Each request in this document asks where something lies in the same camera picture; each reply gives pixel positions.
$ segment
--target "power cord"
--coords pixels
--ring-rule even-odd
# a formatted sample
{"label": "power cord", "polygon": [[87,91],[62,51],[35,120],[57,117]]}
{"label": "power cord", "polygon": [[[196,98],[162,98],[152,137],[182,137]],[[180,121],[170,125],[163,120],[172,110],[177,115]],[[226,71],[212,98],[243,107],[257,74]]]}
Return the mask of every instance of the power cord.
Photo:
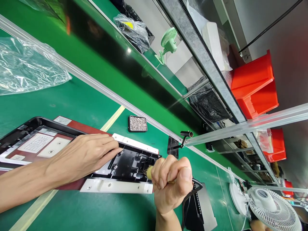
{"label": "power cord", "polygon": [[290,9],[288,9],[286,12],[283,13],[279,18],[277,18],[271,25],[269,25],[264,31],[262,31],[254,40],[252,40],[250,43],[248,43],[243,49],[239,51],[241,53],[244,51],[247,47],[249,47],[251,44],[253,44],[255,41],[257,41],[258,38],[260,38],[264,33],[266,33],[269,29],[271,29],[273,26],[275,26],[281,19],[283,19],[285,16],[287,16],[295,7],[297,7],[298,4],[300,4],[303,0],[298,0],[293,6],[291,6]]}
{"label": "power cord", "polygon": [[[193,178],[192,181],[193,181],[195,184],[199,185],[199,187],[196,188],[196,189],[194,189],[194,190],[192,190],[190,193],[188,193],[187,196],[186,196],[186,197],[184,198],[184,200],[183,200],[183,206],[182,206],[182,217],[183,217],[183,219],[182,219],[182,224],[181,224],[182,230],[184,230],[184,225],[185,225],[185,221],[186,221],[186,217],[187,217],[187,213],[188,213],[188,208],[189,208],[189,204],[190,204],[190,197],[191,197],[192,195],[194,195],[196,192],[198,192],[200,189],[203,188],[203,185],[202,185],[199,181],[197,181],[196,179]],[[186,212],[185,212],[184,205],[185,205],[185,203],[186,203],[186,201],[187,201],[188,199],[189,199],[189,201],[188,201],[188,206],[187,206]]]}
{"label": "power cord", "polygon": [[243,224],[243,227],[242,227],[241,231],[243,231],[243,230],[244,230],[244,227],[245,227],[245,222],[246,222],[246,218],[247,218],[247,216],[248,216],[248,210],[249,210],[249,202],[250,202],[250,200],[248,201],[248,204],[247,204],[246,215],[245,215],[244,224]]}

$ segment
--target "hand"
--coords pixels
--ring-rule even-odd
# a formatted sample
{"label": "hand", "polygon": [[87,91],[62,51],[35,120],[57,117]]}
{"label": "hand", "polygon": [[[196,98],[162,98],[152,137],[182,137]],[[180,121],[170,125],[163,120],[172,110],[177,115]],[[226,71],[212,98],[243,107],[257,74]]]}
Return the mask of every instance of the hand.
{"label": "hand", "polygon": [[155,205],[161,215],[178,207],[193,188],[192,168],[186,157],[177,160],[169,155],[158,159],[151,176]]}
{"label": "hand", "polygon": [[95,172],[122,151],[108,134],[80,135],[53,157],[47,159],[47,176],[67,184]]}

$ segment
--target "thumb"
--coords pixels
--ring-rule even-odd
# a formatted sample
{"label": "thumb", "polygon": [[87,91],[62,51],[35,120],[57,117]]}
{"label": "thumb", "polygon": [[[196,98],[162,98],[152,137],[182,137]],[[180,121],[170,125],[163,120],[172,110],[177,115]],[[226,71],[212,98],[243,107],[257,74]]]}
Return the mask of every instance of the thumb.
{"label": "thumb", "polygon": [[173,187],[173,195],[178,198],[186,196],[193,188],[192,179],[192,169],[189,167],[181,168]]}

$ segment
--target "red plastic bin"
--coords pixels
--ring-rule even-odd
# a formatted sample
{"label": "red plastic bin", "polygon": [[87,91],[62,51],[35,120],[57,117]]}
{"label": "red plastic bin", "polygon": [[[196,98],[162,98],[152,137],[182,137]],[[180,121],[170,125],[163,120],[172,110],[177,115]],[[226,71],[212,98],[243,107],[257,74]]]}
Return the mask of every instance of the red plastic bin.
{"label": "red plastic bin", "polygon": [[282,129],[271,129],[272,132],[272,144],[274,148],[273,153],[263,152],[267,161],[272,163],[280,160],[284,160],[287,158],[285,141],[283,138]]}
{"label": "red plastic bin", "polygon": [[[292,182],[285,180],[286,188],[293,188]],[[293,198],[294,192],[282,191],[286,197]]]}
{"label": "red plastic bin", "polygon": [[234,70],[231,90],[247,119],[278,107],[269,50],[266,55]]}

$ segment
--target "fan grille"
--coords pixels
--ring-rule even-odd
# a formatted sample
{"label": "fan grille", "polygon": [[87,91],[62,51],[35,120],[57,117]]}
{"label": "fan grille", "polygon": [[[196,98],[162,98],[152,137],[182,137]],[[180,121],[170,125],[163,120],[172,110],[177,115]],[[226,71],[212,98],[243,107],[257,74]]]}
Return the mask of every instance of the fan grille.
{"label": "fan grille", "polygon": [[[252,193],[258,188],[261,188],[272,196],[277,208],[275,212],[270,212],[255,205],[252,199]],[[251,210],[257,216],[257,218],[259,218],[259,220],[266,224],[269,228],[276,231],[302,230],[299,218],[292,206],[277,193],[262,187],[253,187],[248,190],[248,195],[250,198],[249,206]]]}
{"label": "fan grille", "polygon": [[171,28],[169,28],[166,32],[165,32],[165,34],[164,34],[164,36],[163,36],[163,38],[162,38],[162,40],[161,40],[161,46],[162,47],[165,47],[165,45],[166,45],[166,43],[170,40],[170,39],[175,39],[176,38],[176,35],[177,35],[177,31],[174,29],[174,27],[171,27]]}

